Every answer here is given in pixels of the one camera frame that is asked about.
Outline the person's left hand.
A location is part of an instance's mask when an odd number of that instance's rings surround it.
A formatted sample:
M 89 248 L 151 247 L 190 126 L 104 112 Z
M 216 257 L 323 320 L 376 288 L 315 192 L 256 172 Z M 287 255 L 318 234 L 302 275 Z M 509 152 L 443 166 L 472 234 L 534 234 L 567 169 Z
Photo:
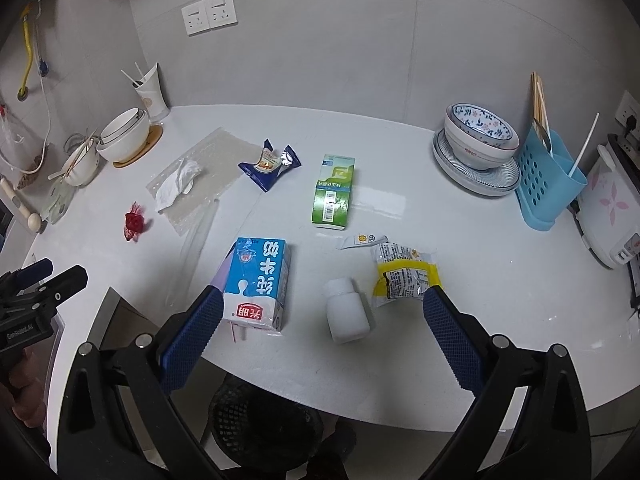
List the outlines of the person's left hand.
M 9 384 L 16 393 L 12 393 L 5 385 L 1 386 L 1 405 L 11 410 L 28 428 L 41 428 L 46 420 L 44 387 L 38 372 L 37 357 L 32 348 L 26 348 L 21 361 L 14 365 L 8 376 Z

